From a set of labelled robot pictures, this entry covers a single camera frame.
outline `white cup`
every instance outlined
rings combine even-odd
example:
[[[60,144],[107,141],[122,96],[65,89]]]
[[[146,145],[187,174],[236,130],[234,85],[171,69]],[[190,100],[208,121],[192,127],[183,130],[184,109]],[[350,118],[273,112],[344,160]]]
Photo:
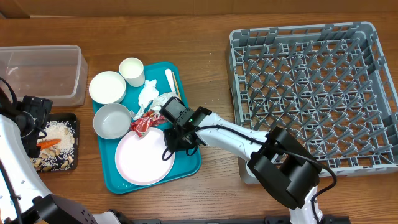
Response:
[[[126,58],[120,63],[119,72],[133,87],[140,87],[145,82],[144,64],[136,58]]]

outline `wooden wall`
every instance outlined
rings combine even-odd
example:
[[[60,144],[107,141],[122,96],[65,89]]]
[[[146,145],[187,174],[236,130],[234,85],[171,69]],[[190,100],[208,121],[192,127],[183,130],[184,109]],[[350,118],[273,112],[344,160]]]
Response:
[[[397,0],[0,0],[6,17],[398,12]]]

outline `teal tray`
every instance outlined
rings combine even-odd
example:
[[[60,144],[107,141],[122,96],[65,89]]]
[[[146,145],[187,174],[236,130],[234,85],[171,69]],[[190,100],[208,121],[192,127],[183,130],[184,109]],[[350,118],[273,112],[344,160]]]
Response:
[[[146,65],[144,67],[146,80],[157,80],[156,89],[159,94],[170,92],[169,83],[167,82],[165,70],[171,69],[174,72],[175,79],[177,80],[177,85],[180,90],[181,100],[187,104],[187,99],[182,88],[180,75],[175,65],[169,62],[160,62],[153,65]],[[143,85],[139,88],[132,87],[127,84],[126,96],[120,102],[122,105],[126,106],[129,110],[133,110],[135,113],[138,112],[138,95],[143,89]],[[94,114],[103,105],[93,101]],[[161,130],[171,128],[170,123],[162,124],[157,126]],[[128,192],[133,192],[135,190],[144,189],[153,185],[163,184],[171,180],[176,180],[182,177],[187,177],[198,172],[201,166],[201,155],[200,150],[198,150],[193,156],[188,157],[185,151],[180,151],[175,153],[175,161],[172,170],[163,178],[160,182],[148,186],[138,186],[129,183],[120,176],[118,170],[116,169],[116,164],[114,161],[116,147],[119,144],[120,139],[108,140],[98,137],[99,150],[101,152],[102,167],[104,170],[105,184],[106,187],[115,194],[125,194]]]

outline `plastic container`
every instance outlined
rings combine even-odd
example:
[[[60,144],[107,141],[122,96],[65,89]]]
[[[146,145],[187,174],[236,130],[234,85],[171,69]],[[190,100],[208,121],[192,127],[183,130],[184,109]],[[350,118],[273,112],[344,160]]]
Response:
[[[398,171],[398,97],[371,23],[234,30],[229,43],[236,124],[286,128],[336,175]]]
[[[19,101],[27,95],[50,99],[53,106],[82,105],[87,70],[78,46],[0,47],[0,77]]]
[[[181,100],[186,106],[188,106],[187,99],[182,88],[180,75],[178,74],[176,66],[172,63],[160,62],[153,65],[144,66],[145,78],[146,80],[157,80],[156,89],[159,91],[160,95],[163,93],[168,93],[171,90],[165,74],[166,69],[170,69],[174,72],[175,80],[181,94]],[[137,88],[132,87],[131,85],[127,85],[126,96],[124,97],[122,102],[120,102],[120,104],[126,106],[129,110],[133,110],[133,112],[137,113],[137,111],[139,110],[138,95],[143,88],[143,85]],[[96,113],[102,106],[103,105],[93,101],[94,113]],[[172,125],[170,123],[156,126],[156,128],[159,128],[160,130],[171,127]],[[200,150],[198,150],[193,156],[187,156],[185,154],[185,151],[176,152],[174,165],[171,171],[161,181],[147,186],[130,184],[128,181],[123,179],[123,177],[119,174],[116,168],[115,154],[119,142],[120,139],[107,140],[98,137],[98,145],[104,170],[105,185],[111,192],[115,194],[125,194],[153,185],[176,180],[182,177],[187,177],[198,172],[201,166]]]

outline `wood surface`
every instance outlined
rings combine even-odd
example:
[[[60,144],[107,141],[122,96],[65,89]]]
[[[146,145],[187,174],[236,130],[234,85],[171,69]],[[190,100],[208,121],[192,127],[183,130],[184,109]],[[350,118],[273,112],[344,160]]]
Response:
[[[29,14],[14,0],[0,0],[0,13],[6,18],[29,18]]]
[[[396,0],[1,0],[31,16],[161,16],[309,12],[397,12]]]
[[[235,29],[369,21],[377,29],[392,79],[398,85],[398,14],[268,14],[251,16],[99,17],[13,19],[0,21],[1,46],[79,45],[88,62],[88,83],[99,72],[117,70],[127,57],[145,64],[174,63],[189,105],[205,106],[234,121],[225,53]],[[263,218],[288,215],[260,185],[246,185],[236,156],[201,147],[203,164],[195,175],[138,192],[115,195],[104,184],[93,104],[54,108],[80,120],[79,163],[73,172],[41,174],[55,194],[82,203],[92,213],[110,208],[129,218],[163,220]],[[331,182],[322,178],[320,187]],[[319,197],[325,214],[349,215],[352,223],[398,223],[398,173],[339,177],[337,186]]]

